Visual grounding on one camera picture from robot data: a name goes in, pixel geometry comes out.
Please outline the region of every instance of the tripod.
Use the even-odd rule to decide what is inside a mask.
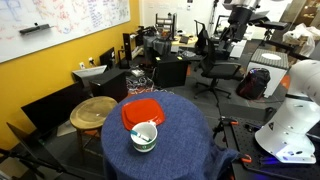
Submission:
[[[61,165],[60,165],[60,167],[57,167],[57,166],[54,166],[54,165],[52,165],[52,164],[50,164],[48,162],[45,162],[45,161],[42,161],[42,160],[36,160],[36,159],[28,158],[28,157],[20,155],[19,153],[7,151],[7,150],[1,149],[1,148],[0,148],[0,154],[3,154],[5,156],[7,156],[7,157],[18,158],[19,161],[22,164],[24,164],[26,167],[28,167],[32,172],[34,172],[36,175],[40,176],[42,179],[45,179],[45,175],[42,172],[40,172],[33,164],[44,166],[44,167],[47,167],[49,169],[53,169],[58,173],[65,173],[65,174],[69,174],[71,176],[77,177],[79,179],[84,179],[83,177],[80,177],[80,176],[78,176],[76,174],[68,172]]]

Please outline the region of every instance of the white wall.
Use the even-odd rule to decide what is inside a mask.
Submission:
[[[208,27],[214,0],[193,0],[191,9],[187,10],[187,0],[139,0],[140,1],[140,22],[143,26],[151,26],[155,24],[155,14],[160,17],[166,17],[167,14],[178,14],[178,29],[185,30],[188,33],[195,33],[195,22],[198,20]],[[271,1],[261,0],[261,8],[257,12],[269,10],[267,14],[271,21],[279,21],[283,11],[292,0]],[[219,15],[229,15],[231,11],[226,10],[222,6],[223,0],[218,3],[215,13],[215,21]],[[254,31],[253,38],[262,39],[264,36],[264,28],[248,28]]]

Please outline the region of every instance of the black office chair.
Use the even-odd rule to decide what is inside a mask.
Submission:
[[[196,22],[196,33],[197,33],[197,37],[198,37],[198,41],[196,42],[194,48],[195,48],[195,53],[197,55],[206,55],[206,52],[205,52],[205,47],[207,45],[206,43],[206,39],[205,37],[203,36],[203,31],[206,30],[206,25],[197,21],[197,20],[194,20]]]
[[[203,31],[204,38],[208,43],[208,55],[200,62],[200,68],[203,70],[201,73],[202,77],[211,78],[211,84],[207,85],[204,83],[197,82],[196,86],[199,84],[206,86],[206,89],[203,89],[197,92],[194,96],[197,99],[198,94],[211,91],[217,99],[217,106],[219,106],[219,98],[216,91],[221,91],[228,94],[228,98],[230,98],[231,93],[220,89],[217,87],[219,79],[225,80],[242,80],[243,75],[239,72],[241,65],[238,63],[233,63],[229,61],[216,61],[215,59],[215,48],[214,42],[209,38],[208,32],[206,30]]]

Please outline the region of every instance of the wooden stool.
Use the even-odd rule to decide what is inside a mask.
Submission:
[[[70,122],[77,129],[78,145],[82,160],[84,160],[84,151],[102,156],[85,148],[92,138],[96,137],[96,134],[94,134],[85,144],[83,144],[82,141],[82,134],[85,131],[97,130],[100,135],[101,127],[106,120],[106,117],[116,105],[117,101],[114,99],[106,96],[99,96],[83,101],[71,112]]]

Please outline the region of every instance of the power strip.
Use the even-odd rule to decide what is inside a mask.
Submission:
[[[131,73],[135,76],[135,77],[140,77],[144,75],[144,72],[142,70],[131,70]]]

